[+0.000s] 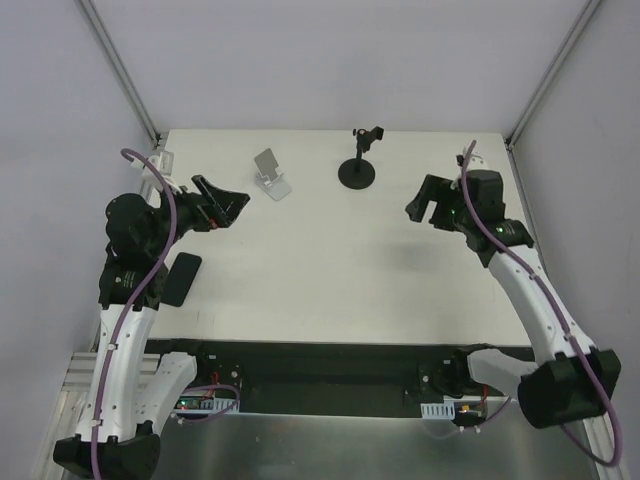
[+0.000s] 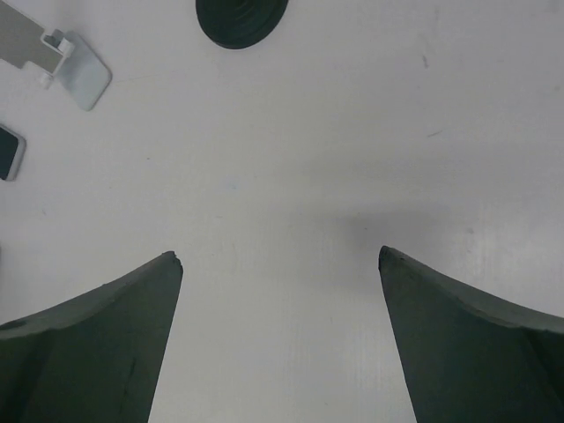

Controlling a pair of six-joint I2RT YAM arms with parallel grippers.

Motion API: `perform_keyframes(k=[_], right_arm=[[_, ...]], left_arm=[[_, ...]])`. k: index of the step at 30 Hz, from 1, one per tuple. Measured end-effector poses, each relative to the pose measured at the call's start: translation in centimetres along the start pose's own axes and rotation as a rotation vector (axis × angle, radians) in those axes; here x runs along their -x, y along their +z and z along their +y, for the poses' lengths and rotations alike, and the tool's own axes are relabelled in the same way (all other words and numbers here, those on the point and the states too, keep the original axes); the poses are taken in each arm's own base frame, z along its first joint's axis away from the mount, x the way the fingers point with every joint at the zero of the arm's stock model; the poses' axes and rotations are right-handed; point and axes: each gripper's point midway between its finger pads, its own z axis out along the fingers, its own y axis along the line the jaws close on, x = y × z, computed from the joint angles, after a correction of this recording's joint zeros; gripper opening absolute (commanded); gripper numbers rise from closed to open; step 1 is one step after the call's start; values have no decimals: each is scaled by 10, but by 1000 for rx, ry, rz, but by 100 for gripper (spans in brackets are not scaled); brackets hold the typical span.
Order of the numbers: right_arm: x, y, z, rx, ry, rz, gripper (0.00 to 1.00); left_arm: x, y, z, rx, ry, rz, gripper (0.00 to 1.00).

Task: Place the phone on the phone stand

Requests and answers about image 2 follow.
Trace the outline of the black round-base phone stand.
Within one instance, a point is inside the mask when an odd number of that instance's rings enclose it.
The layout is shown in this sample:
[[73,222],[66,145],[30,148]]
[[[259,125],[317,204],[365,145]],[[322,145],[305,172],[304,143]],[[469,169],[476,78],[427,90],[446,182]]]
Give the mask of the black round-base phone stand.
[[226,49],[244,49],[266,38],[278,25],[288,0],[196,0],[204,34]]

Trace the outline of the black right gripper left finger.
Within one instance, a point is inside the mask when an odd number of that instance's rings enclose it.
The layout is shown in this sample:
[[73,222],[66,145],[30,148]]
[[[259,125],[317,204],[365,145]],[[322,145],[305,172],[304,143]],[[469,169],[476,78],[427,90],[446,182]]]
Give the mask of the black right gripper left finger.
[[3,422],[146,422],[183,269],[168,251],[1,326]]

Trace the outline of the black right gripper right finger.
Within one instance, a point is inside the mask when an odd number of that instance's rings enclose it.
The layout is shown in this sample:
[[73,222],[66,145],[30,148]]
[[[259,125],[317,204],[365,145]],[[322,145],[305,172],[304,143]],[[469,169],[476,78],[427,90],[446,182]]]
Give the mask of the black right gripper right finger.
[[563,320],[384,246],[382,290],[418,422],[561,422]]

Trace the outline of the white-edged black smartphone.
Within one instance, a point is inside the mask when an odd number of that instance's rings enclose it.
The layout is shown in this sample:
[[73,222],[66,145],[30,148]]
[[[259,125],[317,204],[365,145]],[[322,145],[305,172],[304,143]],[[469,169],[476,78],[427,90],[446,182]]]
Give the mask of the white-edged black smartphone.
[[26,151],[26,140],[5,126],[0,129],[0,177],[2,181],[16,179]]

